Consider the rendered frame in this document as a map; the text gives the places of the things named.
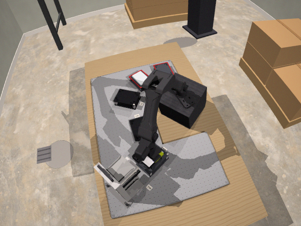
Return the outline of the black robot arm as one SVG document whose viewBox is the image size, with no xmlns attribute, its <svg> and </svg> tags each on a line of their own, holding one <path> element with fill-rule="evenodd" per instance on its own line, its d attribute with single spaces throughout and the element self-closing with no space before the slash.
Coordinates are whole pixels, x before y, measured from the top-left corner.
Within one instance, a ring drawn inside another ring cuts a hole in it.
<svg viewBox="0 0 301 226">
<path fill-rule="evenodd" d="M 151 86 L 152 84 L 156 84 L 157 87 Z M 132 155 L 136 163 L 141 163 L 147 155 L 151 157 L 155 153 L 153 147 L 158 139 L 157 113 L 162 94 L 173 89 L 185 108 L 195 104 L 195 100 L 187 91 L 186 82 L 177 80 L 173 74 L 155 69 L 143 82 L 142 88 L 146 89 L 146 100 L 143 118 L 138 129 L 138 136 L 141 137 L 141 140 Z"/>
</svg>

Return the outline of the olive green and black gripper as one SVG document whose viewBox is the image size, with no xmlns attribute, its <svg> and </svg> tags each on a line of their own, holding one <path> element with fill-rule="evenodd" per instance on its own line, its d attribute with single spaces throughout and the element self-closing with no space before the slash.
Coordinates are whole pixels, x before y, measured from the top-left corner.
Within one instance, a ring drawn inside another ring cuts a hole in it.
<svg viewBox="0 0 301 226">
<path fill-rule="evenodd" d="M 164 153 L 161 152 L 161 149 L 158 148 L 156 145 L 153 148 L 155 148 L 155 153 L 151 157 L 148 157 L 151 158 L 154 162 L 157 162 L 163 156 Z"/>
</svg>

